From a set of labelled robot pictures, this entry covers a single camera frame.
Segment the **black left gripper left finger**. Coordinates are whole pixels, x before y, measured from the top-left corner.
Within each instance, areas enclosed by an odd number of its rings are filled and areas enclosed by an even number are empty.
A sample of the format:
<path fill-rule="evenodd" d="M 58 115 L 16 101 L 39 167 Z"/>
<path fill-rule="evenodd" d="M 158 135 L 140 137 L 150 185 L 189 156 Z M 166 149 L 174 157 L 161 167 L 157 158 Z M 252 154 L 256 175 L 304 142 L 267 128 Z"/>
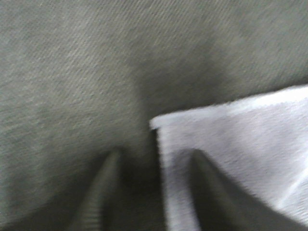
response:
<path fill-rule="evenodd" d="M 1 230 L 105 230 L 120 158 L 117 149 L 82 158 L 1 157 Z"/>

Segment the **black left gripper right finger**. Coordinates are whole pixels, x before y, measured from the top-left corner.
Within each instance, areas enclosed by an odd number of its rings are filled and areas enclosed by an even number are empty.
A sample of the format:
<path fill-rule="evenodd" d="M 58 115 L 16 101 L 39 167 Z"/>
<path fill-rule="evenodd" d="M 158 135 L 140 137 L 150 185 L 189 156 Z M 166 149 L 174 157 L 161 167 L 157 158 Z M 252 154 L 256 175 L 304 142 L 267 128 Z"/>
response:
<path fill-rule="evenodd" d="M 308 228 L 248 195 L 194 149 L 189 161 L 193 207 L 203 231 L 306 231 Z"/>

